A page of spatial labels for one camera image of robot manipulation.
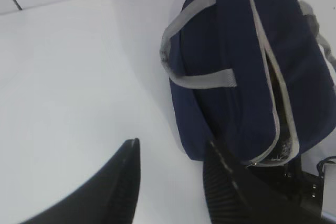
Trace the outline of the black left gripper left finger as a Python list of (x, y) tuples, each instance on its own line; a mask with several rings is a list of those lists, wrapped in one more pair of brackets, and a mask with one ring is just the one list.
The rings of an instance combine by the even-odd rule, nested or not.
[(132, 223), (140, 178), (140, 141), (126, 140), (86, 183), (26, 223)]

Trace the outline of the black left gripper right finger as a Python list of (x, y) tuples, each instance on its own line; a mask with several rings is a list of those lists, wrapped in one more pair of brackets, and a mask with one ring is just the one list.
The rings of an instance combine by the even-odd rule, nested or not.
[(212, 223), (335, 223), (289, 202), (252, 174), (225, 145), (208, 142), (203, 185)]

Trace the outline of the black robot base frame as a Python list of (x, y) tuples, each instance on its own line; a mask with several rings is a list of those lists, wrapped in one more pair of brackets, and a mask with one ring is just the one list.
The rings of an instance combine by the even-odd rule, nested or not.
[(282, 198), (294, 203), (315, 216), (322, 217), (324, 177), (328, 165), (335, 165), (335, 156), (317, 163), (317, 175), (302, 170), (302, 158), (298, 157), (284, 166), (256, 167), (249, 170)]

